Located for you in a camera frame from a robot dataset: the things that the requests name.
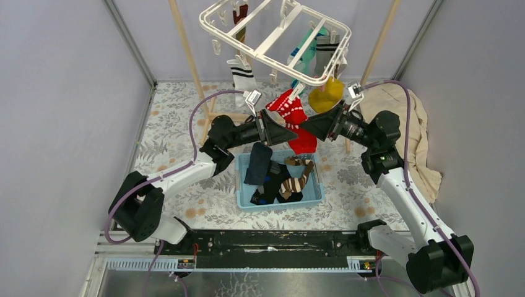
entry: drying rack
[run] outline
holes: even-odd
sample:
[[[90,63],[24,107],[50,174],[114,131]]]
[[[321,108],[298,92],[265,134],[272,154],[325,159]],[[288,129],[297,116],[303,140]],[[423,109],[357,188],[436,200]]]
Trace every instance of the drying rack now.
[[[312,86],[324,85],[328,81],[330,75],[333,75],[338,62],[342,58],[344,58],[344,56],[348,52],[348,44],[349,44],[350,36],[352,34],[352,32],[350,31],[350,28],[348,28],[348,26],[346,26],[345,24],[337,20],[334,20],[324,14],[321,14],[313,9],[310,9],[309,7],[299,4],[296,0],[282,0],[280,12],[279,12],[280,23],[273,30],[273,32],[259,46],[257,46],[257,48],[250,48],[244,43],[236,40],[235,35],[243,27],[245,27],[251,20],[253,20],[253,18],[258,13],[260,13],[263,9],[267,8],[267,6],[272,1],[281,1],[281,0],[263,0],[262,3],[260,3],[258,7],[253,9],[243,20],[238,22],[232,29],[230,29],[227,32],[218,29],[215,26],[215,23],[214,23],[215,20],[211,20],[211,17],[217,14],[219,19],[222,21],[222,23],[225,24],[225,18],[226,18],[227,12],[230,11],[231,13],[232,9],[238,10],[239,8],[238,1],[219,0],[215,4],[211,5],[208,9],[203,11],[199,15],[199,22],[201,24],[201,27],[215,38],[212,40],[212,46],[213,46],[215,54],[220,54],[220,44],[221,42],[224,42],[234,47],[235,49],[237,49],[239,54],[236,55],[236,58],[243,65],[246,65],[246,66],[249,65],[248,60],[247,60],[247,57],[249,57],[249,58],[255,59],[256,61],[259,61],[263,64],[270,66],[273,69],[272,72],[270,73],[271,82],[273,83],[277,82],[277,75],[279,72],[282,72],[284,74],[289,75],[290,77],[294,79],[297,79],[300,83],[297,84],[296,87],[294,88],[291,94],[292,97],[298,95],[305,88],[305,84],[312,85]],[[387,16],[383,23],[383,28],[381,29],[381,32],[378,36],[376,44],[372,50],[367,66],[365,68],[365,72],[363,73],[363,76],[361,78],[362,85],[366,83],[368,76],[370,75],[370,72],[374,66],[375,60],[383,45],[384,38],[390,28],[392,19],[394,18],[396,14],[400,1],[401,0],[392,0],[389,12],[387,13]],[[170,3],[171,13],[173,14],[173,18],[175,20],[177,29],[180,34],[181,43],[186,53],[186,57],[188,60],[188,64],[189,64],[191,73],[192,73],[195,87],[197,88],[197,92],[199,94],[200,99],[203,100],[205,98],[204,91],[202,89],[201,80],[197,72],[197,67],[195,65],[193,54],[189,47],[188,36],[186,35],[186,30],[184,29],[184,23],[182,21],[180,10],[178,8],[176,0],[168,0],[168,2]],[[311,35],[308,37],[308,39],[306,40],[306,42],[304,42],[303,46],[299,49],[298,53],[292,59],[292,61],[289,64],[285,65],[285,64],[282,64],[281,62],[278,62],[266,56],[265,53],[277,41],[277,39],[286,31],[286,29],[289,28],[292,22],[301,13],[306,13],[310,15],[312,18],[315,19],[315,21],[310,22],[310,25],[312,26],[313,31]],[[332,59],[328,62],[328,65],[325,67],[322,76],[321,77],[310,77],[306,74],[303,74],[295,70],[293,67],[297,64],[297,62],[299,62],[300,57],[303,56],[303,53],[307,50],[310,43],[313,41],[317,33],[323,27],[330,28],[331,37],[336,34],[336,31],[333,29],[335,28],[339,29],[339,32],[337,32],[337,33],[340,33],[341,35],[339,46],[335,50],[334,55],[332,56]],[[204,114],[206,117],[206,121],[204,123],[205,133],[203,133],[202,140],[201,140],[202,144],[206,140],[206,136],[207,136],[206,131],[208,130],[211,124],[211,121],[215,117],[221,114],[226,114],[227,116],[231,117],[231,119],[234,122],[242,123],[245,121],[246,117],[248,116],[247,114],[243,114],[243,113],[217,113],[214,111],[214,107],[215,107],[215,98],[211,99],[210,107],[208,107],[207,103],[202,105],[202,108],[204,110]],[[284,120],[279,119],[277,122],[283,123]],[[347,152],[350,151],[350,141],[348,139],[346,140],[346,149],[347,149]]]

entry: teal sock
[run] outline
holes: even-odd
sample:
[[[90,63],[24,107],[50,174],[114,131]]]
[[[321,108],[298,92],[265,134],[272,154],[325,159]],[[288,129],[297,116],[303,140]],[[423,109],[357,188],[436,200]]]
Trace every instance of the teal sock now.
[[[292,51],[292,53],[290,53],[290,56],[288,57],[288,61],[287,61],[288,64],[292,62],[292,60],[295,58],[295,55],[299,52],[299,49],[305,44],[306,40],[308,39],[308,37],[310,37],[312,32],[313,32],[313,29],[309,29],[305,37],[301,41],[301,43],[299,43],[299,45]],[[328,32],[328,30],[326,30],[326,28],[324,27],[321,28],[319,32],[317,33],[317,35],[315,36],[315,38],[310,43],[310,46],[308,47],[308,49],[303,53],[303,56],[299,59],[299,62],[297,62],[297,64],[293,68],[301,72],[302,74],[308,75],[310,71],[310,62],[315,57],[315,53],[316,53],[317,37],[329,36],[329,35],[330,33]],[[292,88],[295,88],[297,83],[299,83],[299,81],[297,79],[294,79],[292,82]]]

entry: red sock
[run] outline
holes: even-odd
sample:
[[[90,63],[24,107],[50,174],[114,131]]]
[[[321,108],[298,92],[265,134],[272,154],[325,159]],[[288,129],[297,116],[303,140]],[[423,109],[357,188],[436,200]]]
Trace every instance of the red sock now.
[[[284,92],[279,98],[268,103],[266,109],[276,111],[287,123],[299,125],[303,121],[306,121],[308,117],[303,110],[301,99],[299,97],[295,97],[294,99],[289,98],[292,92],[293,89]]]
[[[299,136],[298,139],[288,141],[293,152],[297,155],[301,153],[315,153],[317,150],[317,138],[312,133],[299,127],[299,125],[286,124],[286,128]]]
[[[306,121],[308,117],[303,110],[301,99],[296,97],[290,100],[289,96],[292,89],[284,92],[279,98],[268,103],[266,109],[276,111],[286,121],[286,128],[297,133],[298,139],[288,141],[288,144],[296,154],[315,153],[317,149],[317,138],[310,132],[299,127],[299,124]]]

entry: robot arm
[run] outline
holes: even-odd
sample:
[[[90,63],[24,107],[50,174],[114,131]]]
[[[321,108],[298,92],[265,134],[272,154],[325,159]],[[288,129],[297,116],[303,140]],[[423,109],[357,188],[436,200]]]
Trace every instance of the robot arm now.
[[[296,133],[273,121],[266,110],[259,112],[253,121],[239,126],[236,126],[228,116],[218,116],[212,121],[208,139],[199,149],[195,160],[183,162],[148,176],[137,171],[129,173],[109,211],[111,212],[125,193],[137,185],[158,179],[137,190],[119,207],[113,218],[136,242],[153,237],[177,244],[184,238],[188,227],[176,218],[162,215],[162,205],[166,195],[174,196],[198,181],[223,172],[234,159],[228,151],[232,147],[257,141],[264,142],[266,145],[276,145],[296,138]]]
[[[354,100],[362,100],[359,84],[351,85],[349,91]],[[465,282],[468,279],[466,270],[436,229],[441,229],[468,266],[472,262],[474,245],[468,236],[456,236],[440,220],[417,189],[410,173],[405,175],[404,160],[395,148],[401,136],[399,125],[399,116],[390,111],[380,111],[366,123],[358,111],[341,101],[332,110],[310,117],[301,127],[323,141],[342,135],[365,146],[367,150],[361,155],[365,173],[392,200],[414,239],[408,240],[385,222],[375,220],[358,226],[365,248],[382,251],[406,267],[412,284],[421,293]],[[436,227],[429,217],[436,222]]]

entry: basket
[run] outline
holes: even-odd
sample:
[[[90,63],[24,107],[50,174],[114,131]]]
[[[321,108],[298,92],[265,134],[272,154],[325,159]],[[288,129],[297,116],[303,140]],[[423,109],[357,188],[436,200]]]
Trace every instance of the basket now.
[[[237,205],[244,212],[264,212],[270,210],[296,209],[299,207],[312,207],[324,200],[324,186],[319,174],[317,165],[319,156],[314,154],[302,154],[298,157],[301,159],[311,159],[313,155],[314,167],[308,178],[305,188],[302,190],[303,199],[298,202],[289,202],[280,204],[277,199],[273,204],[255,205],[250,203],[251,196],[257,190],[257,186],[245,184],[246,170],[249,165],[250,153],[242,153],[236,157],[235,175],[236,175],[236,194]],[[293,150],[274,151],[272,161],[284,163],[284,159],[296,156]],[[293,178],[299,178],[303,174],[304,166],[288,166],[288,171]]]

